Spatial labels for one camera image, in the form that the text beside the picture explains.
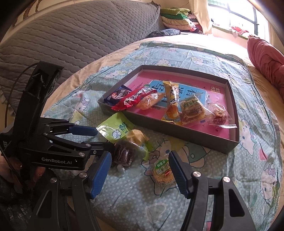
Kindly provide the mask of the person's left hand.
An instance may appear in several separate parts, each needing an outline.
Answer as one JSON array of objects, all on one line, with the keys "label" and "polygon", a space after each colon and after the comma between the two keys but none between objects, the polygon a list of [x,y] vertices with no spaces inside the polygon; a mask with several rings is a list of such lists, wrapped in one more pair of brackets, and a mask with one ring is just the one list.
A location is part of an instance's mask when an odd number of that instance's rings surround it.
[{"label": "person's left hand", "polygon": [[33,188],[45,173],[45,168],[23,164],[17,158],[6,158],[1,154],[1,176],[16,188]]}]

